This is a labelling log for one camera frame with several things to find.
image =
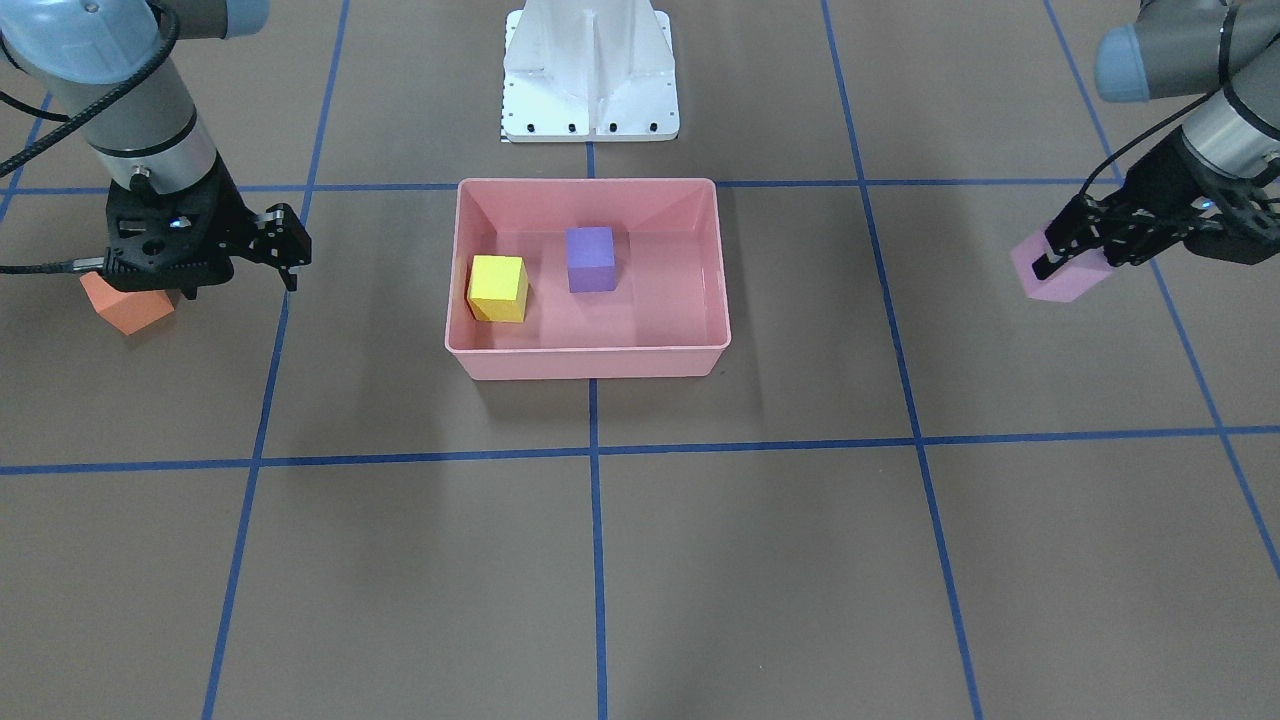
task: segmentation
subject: pink plastic bin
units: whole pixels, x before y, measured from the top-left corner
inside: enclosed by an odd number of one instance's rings
[[[564,231],[613,228],[618,287],[570,293]],[[524,323],[467,307],[474,255],[518,255]],[[477,380],[694,377],[730,342],[716,184],[708,179],[466,179],[444,345]]]

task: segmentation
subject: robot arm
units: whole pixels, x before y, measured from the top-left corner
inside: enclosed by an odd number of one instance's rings
[[[1280,177],[1280,0],[1149,3],[1103,40],[1097,83],[1107,100],[1212,95],[1120,190],[1071,199],[1044,229],[1036,281],[1069,272],[1085,252],[1111,266],[1139,265],[1179,242],[1249,265],[1280,252],[1280,215],[1263,192]]]
[[[256,32],[266,0],[0,0],[5,54],[70,115],[111,176],[100,272],[120,291],[227,282],[230,256],[279,270],[311,260],[311,238],[288,205],[251,213],[166,51],[178,37]],[[44,147],[5,164],[12,172]]]

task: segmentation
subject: purple cube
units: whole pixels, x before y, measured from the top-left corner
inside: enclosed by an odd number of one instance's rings
[[[564,231],[570,292],[607,292],[618,287],[612,228]]]

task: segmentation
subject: tiled surface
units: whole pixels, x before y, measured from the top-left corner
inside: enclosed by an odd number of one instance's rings
[[[243,470],[5,478],[0,715],[195,717]]]
[[[929,454],[992,717],[1274,717],[1276,577],[1216,438]]]
[[[1179,105],[1085,102],[1134,6],[664,0],[681,137],[584,149],[497,141],[516,5],[179,49],[237,181],[288,186],[248,201],[306,213],[285,315],[247,265],[132,340],[0,282],[0,717],[1275,716],[1280,264],[1057,306],[1006,259]],[[733,343],[472,383],[453,183],[591,172],[719,181]],[[92,254],[102,187],[32,163],[0,261]]]

